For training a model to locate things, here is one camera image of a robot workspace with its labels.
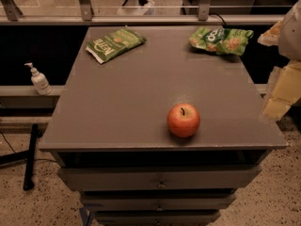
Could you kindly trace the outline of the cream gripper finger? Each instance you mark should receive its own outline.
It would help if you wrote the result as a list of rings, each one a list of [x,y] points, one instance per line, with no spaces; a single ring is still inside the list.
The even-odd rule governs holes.
[[[282,20],[276,22],[272,27],[259,36],[258,43],[265,46],[278,46],[278,36],[281,26]]]
[[[267,121],[279,121],[300,99],[301,62],[291,60],[270,73],[261,116]]]

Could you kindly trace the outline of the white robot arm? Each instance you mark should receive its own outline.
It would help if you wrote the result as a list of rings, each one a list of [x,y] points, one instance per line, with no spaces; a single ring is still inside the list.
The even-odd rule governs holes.
[[[279,121],[301,99],[301,9],[293,7],[284,17],[258,38],[265,46],[275,45],[289,59],[283,68],[269,75],[261,117]]]

